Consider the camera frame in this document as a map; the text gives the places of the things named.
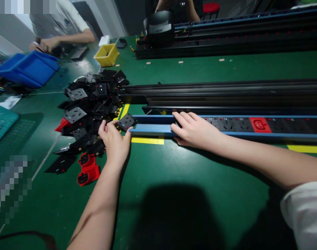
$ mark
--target pile of socket modules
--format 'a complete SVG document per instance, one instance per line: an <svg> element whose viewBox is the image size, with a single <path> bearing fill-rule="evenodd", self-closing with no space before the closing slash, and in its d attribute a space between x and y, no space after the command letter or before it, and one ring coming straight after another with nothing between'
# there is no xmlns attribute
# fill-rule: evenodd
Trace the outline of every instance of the pile of socket modules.
<svg viewBox="0 0 317 250"><path fill-rule="evenodd" d="M76 141L54 152L59 157L46 173L66 172L79 153L84 155L87 151L94 157L104 154L105 145L98 138L99 126L103 120L109 122L118 116L123 106L118 95L122 93L122 86L128 84L121 70L116 72L101 68L97 74L87 73L64 89L68 100L58 108L63 109L65 114L55 130L63 136L73 136Z"/></svg>

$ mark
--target white wall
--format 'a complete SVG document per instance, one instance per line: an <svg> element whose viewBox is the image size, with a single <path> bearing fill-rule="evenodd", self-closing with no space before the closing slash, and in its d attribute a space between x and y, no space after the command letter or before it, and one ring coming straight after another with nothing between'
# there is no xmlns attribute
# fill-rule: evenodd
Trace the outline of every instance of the white wall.
<svg viewBox="0 0 317 250"><path fill-rule="evenodd" d="M126 36L126 31L119 13L116 11L117 8L115 7L114 0L99 0L98 2L95 0L86 0L86 2L104 35L109 35L111 38Z"/></svg>
<svg viewBox="0 0 317 250"><path fill-rule="evenodd" d="M14 15L33 32L32 22L30 20L29 14L14 14Z"/></svg>

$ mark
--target finger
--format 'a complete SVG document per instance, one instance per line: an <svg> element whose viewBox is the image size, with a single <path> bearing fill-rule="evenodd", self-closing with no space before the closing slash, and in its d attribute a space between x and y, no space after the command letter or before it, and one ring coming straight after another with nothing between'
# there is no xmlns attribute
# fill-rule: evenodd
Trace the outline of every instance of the finger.
<svg viewBox="0 0 317 250"><path fill-rule="evenodd" d="M178 112L172 112L172 115L176 118L176 120L182 127L185 127L188 124L185 118L182 117L181 114L179 114Z"/></svg>
<svg viewBox="0 0 317 250"><path fill-rule="evenodd" d="M184 117L188 123L194 122L194 119L189 114L186 114L185 112L180 112L180 115Z"/></svg>
<svg viewBox="0 0 317 250"><path fill-rule="evenodd" d="M99 136L104 140L106 137L106 120L103 120L98 129Z"/></svg>
<svg viewBox="0 0 317 250"><path fill-rule="evenodd" d="M179 146L188 146L188 143L185 140L181 139L180 137L175 136L173 137L173 139L177 141Z"/></svg>
<svg viewBox="0 0 317 250"><path fill-rule="evenodd" d="M184 130L180 127L178 127L176 124L171 124L171 130L174 132L176 135L183 137L184 136Z"/></svg>
<svg viewBox="0 0 317 250"><path fill-rule="evenodd" d="M117 133L119 133L119 131L118 131L117 128L116 128L117 123L118 123L118 120L113 120L113 121L109 122L109 123L107 124L107 129L108 129L110 132L113 132L113 133L117 132Z"/></svg>
<svg viewBox="0 0 317 250"><path fill-rule="evenodd" d="M202 118L193 112L188 113L194 120L201 120Z"/></svg>
<svg viewBox="0 0 317 250"><path fill-rule="evenodd" d="M40 47L43 49L43 51L48 51L48 47L44 43L41 43Z"/></svg>
<svg viewBox="0 0 317 250"><path fill-rule="evenodd" d="M130 142L131 138L132 138L132 134L130 133L130 129L133 129L134 127L130 127L129 129L127 129L126 134L125 134L125 140Z"/></svg>

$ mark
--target yellow tape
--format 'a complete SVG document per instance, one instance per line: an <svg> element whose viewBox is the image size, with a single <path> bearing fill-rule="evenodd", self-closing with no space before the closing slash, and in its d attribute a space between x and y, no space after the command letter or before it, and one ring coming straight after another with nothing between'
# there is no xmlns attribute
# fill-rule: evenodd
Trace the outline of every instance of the yellow tape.
<svg viewBox="0 0 317 250"><path fill-rule="evenodd" d="M131 142L164 145L164 137L147 138L147 137L134 137L133 136Z"/></svg>
<svg viewBox="0 0 317 250"><path fill-rule="evenodd" d="M125 106L124 106L123 114L121 115L121 118L123 118L124 115L128 113L128 109L129 108L130 108L130 104L126 103ZM147 144L164 145L164 137L147 138L147 137L134 137L133 136L131 142L133 142L133 143L147 143Z"/></svg>
<svg viewBox="0 0 317 250"><path fill-rule="evenodd" d="M123 115L120 118L123 118L125 114L128 113L128 109L130 108L130 104L126 103L124 106L124 111L123 111Z"/></svg>
<svg viewBox="0 0 317 250"><path fill-rule="evenodd" d="M301 153L317 153L317 146L287 145L288 149Z"/></svg>

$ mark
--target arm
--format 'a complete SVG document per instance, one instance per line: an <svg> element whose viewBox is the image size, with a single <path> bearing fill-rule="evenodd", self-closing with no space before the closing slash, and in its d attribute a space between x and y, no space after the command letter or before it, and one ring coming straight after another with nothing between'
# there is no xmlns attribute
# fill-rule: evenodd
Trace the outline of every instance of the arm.
<svg viewBox="0 0 317 250"><path fill-rule="evenodd" d="M174 0L159 0L155 13L157 11L169 10ZM198 22L200 18L195 10L193 0L185 0L186 15L189 22Z"/></svg>
<svg viewBox="0 0 317 250"><path fill-rule="evenodd" d="M174 112L181 124L171 124L181 146L200 148L246 164L286 190L317 181L317 158L258 142L225 135L194 113Z"/></svg>
<svg viewBox="0 0 317 250"><path fill-rule="evenodd" d="M106 125L104 120L99 128L99 135L106 146L107 161L76 226L68 250L108 250L111 247L119 177L131 141L129 131L123 137L116 129L117 122L112 121Z"/></svg>
<svg viewBox="0 0 317 250"><path fill-rule="evenodd" d="M49 53L61 43L87 44L96 41L96 38L90 29L85 29L83 33L66 36L55 36L49 39L41 39L40 47Z"/></svg>
<svg viewBox="0 0 317 250"><path fill-rule="evenodd" d="M200 18L195 10L193 0L186 0L186 15L189 22L199 22Z"/></svg>

